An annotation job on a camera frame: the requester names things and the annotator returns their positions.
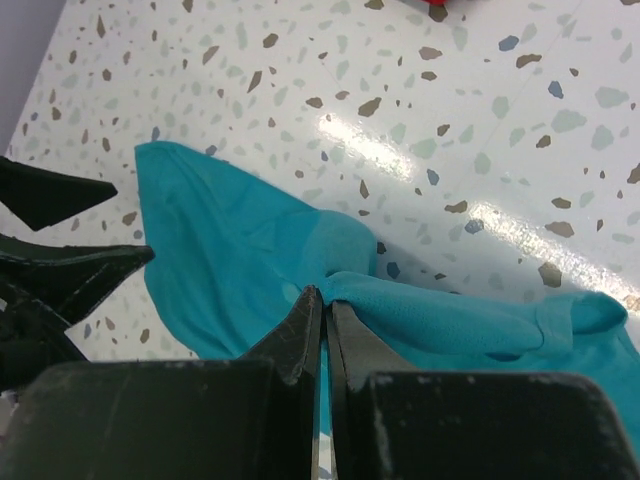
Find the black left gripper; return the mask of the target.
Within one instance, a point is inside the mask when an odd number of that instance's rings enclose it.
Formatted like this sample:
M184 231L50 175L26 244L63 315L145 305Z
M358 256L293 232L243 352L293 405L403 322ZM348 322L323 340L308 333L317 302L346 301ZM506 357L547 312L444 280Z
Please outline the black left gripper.
M117 193L109 182L1 157L1 203L32 231L56 225ZM1 390L24 388L53 365L84 361L66 330L154 257L145 245L54 247L3 235Z

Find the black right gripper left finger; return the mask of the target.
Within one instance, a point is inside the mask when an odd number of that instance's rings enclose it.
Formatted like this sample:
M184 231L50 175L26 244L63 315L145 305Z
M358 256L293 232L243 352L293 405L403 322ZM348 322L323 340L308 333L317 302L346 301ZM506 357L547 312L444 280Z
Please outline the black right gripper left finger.
M5 479L314 479L323 301L231 361L73 362L22 396Z

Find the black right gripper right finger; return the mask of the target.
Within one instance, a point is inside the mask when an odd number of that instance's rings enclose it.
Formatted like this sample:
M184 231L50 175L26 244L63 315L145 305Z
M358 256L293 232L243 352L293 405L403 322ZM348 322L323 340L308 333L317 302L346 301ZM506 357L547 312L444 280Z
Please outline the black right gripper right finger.
M345 302L329 313L338 479L635 479L604 392L582 376L421 370Z

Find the teal t shirt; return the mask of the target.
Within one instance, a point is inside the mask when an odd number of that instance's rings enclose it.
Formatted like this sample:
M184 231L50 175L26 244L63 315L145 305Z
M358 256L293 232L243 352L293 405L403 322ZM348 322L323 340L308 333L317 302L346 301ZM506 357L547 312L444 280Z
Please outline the teal t shirt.
M639 355L625 308L599 292L527 304L380 278L358 220L318 210L224 161L156 141L135 149L145 282L171 333L201 357L246 352L306 286L344 301L415 365L446 372L577 373L639 441Z

